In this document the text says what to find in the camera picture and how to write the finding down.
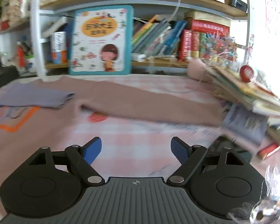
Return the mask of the black smartphone on stand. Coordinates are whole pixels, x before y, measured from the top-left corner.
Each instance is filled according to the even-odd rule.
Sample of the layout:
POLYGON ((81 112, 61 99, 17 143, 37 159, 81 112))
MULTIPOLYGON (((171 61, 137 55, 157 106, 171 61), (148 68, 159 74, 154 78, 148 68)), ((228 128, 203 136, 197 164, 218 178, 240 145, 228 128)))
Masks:
POLYGON ((223 149, 236 151, 245 161, 250 163, 252 160, 252 154, 241 148, 235 143, 235 140, 231 140, 225 135, 218 136, 215 141, 208 148, 208 153, 210 152, 222 152, 223 149))

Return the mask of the children's sound book, teal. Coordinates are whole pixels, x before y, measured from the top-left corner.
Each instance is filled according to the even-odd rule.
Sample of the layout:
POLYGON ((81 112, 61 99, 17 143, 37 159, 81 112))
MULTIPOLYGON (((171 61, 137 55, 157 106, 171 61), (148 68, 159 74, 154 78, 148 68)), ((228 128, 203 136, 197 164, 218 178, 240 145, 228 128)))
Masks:
POLYGON ((69 74, 130 74, 133 16, 130 5, 77 10, 69 48, 69 74))

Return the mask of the red tassel ornament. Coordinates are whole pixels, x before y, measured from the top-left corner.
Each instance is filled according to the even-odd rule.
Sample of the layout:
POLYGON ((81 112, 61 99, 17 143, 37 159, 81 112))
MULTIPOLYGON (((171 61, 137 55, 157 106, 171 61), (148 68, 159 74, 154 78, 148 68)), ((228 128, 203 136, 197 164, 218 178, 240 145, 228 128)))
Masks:
POLYGON ((25 59, 24 59, 24 51, 23 48, 21 47, 21 42, 17 42, 17 54, 18 54, 18 66, 20 68, 25 67, 25 59))

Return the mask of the pink and lilac sweater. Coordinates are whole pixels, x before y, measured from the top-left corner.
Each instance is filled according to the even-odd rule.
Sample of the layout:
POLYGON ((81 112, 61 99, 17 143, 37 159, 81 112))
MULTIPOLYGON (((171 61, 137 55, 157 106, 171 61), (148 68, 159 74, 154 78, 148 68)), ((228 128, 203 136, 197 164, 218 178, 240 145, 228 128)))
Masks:
MULTIPOLYGON (((133 120, 220 127, 220 101, 198 103, 109 81, 61 77, 31 83, 12 82, 0 89, 0 185, 32 153, 61 140, 84 108, 133 120)), ((5 211, 0 202, 0 220, 5 211)))

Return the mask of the white wooden bookshelf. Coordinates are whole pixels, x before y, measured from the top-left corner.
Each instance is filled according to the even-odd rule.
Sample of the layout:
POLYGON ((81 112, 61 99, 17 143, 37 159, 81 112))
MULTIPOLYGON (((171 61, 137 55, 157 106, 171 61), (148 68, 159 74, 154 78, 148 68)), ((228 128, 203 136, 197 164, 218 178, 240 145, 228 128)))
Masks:
POLYGON ((151 19, 157 15, 159 19, 181 20, 185 12, 196 10, 218 15, 229 20, 247 20, 248 13, 215 0, 58 0, 44 6, 39 5, 39 0, 32 0, 30 16, 6 30, 0 31, 0 55, 4 66, 17 65, 16 42, 24 34, 31 37, 34 53, 35 72, 39 78, 48 76, 51 70, 69 67, 69 64, 53 64, 46 62, 49 39, 42 37, 42 32, 50 22, 58 18, 74 18, 75 13, 81 9, 103 7, 133 8, 131 18, 151 19))

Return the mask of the white orange usmile box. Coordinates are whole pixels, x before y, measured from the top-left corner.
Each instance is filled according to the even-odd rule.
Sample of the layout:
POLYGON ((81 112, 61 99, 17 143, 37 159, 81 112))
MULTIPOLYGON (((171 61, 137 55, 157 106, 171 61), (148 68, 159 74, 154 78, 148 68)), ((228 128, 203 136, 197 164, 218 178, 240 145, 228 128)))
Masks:
POLYGON ((66 32, 55 32, 51 36, 51 57, 53 64, 65 64, 67 57, 66 32))

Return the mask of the pink plush toy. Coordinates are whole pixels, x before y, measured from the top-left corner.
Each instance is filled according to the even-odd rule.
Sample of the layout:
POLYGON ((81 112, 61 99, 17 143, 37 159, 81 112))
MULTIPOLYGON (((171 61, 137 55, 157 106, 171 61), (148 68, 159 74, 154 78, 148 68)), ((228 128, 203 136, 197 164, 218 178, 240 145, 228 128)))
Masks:
POLYGON ((188 60, 187 75, 190 79, 210 83, 211 78, 205 72, 206 65, 200 58, 188 60))

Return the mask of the stack of picture books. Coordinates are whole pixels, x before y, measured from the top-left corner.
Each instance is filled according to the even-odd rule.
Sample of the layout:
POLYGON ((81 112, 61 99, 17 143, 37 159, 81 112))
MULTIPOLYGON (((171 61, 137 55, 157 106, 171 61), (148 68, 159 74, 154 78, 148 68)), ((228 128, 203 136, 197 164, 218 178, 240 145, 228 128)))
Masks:
POLYGON ((237 136, 260 144, 269 126, 280 125, 280 100, 253 81, 245 83, 223 67, 205 69, 215 85, 215 94, 231 103, 223 127, 237 136))

